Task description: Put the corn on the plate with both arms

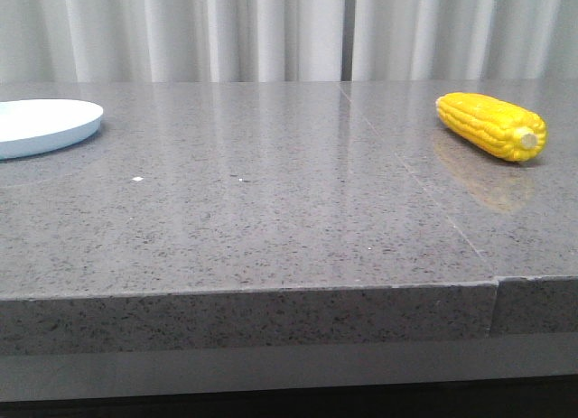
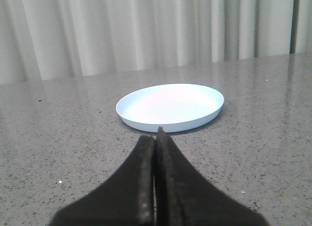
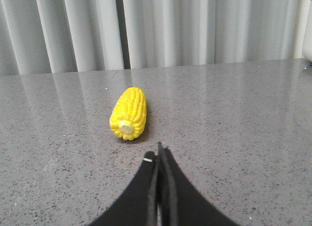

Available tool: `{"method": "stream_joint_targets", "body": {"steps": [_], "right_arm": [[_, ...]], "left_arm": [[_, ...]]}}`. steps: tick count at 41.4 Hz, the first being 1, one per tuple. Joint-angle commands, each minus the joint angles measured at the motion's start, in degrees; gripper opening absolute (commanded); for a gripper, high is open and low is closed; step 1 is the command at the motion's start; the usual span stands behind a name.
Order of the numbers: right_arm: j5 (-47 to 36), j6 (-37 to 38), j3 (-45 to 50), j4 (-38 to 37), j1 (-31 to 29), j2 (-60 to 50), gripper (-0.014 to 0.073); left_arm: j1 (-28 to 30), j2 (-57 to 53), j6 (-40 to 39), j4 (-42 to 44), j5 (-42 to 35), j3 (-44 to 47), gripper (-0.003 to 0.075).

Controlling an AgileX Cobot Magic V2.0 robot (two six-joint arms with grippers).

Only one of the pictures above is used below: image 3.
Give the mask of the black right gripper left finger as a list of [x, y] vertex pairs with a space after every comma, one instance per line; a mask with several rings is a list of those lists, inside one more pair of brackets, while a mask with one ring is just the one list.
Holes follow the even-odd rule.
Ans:
[[154, 152], [144, 154], [142, 163], [124, 192], [91, 226], [156, 226], [156, 183], [158, 162]]

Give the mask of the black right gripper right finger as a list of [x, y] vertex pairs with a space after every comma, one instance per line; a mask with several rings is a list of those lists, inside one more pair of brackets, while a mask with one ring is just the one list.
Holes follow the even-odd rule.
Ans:
[[163, 226], [236, 226], [184, 175], [169, 148], [158, 142], [158, 204]]

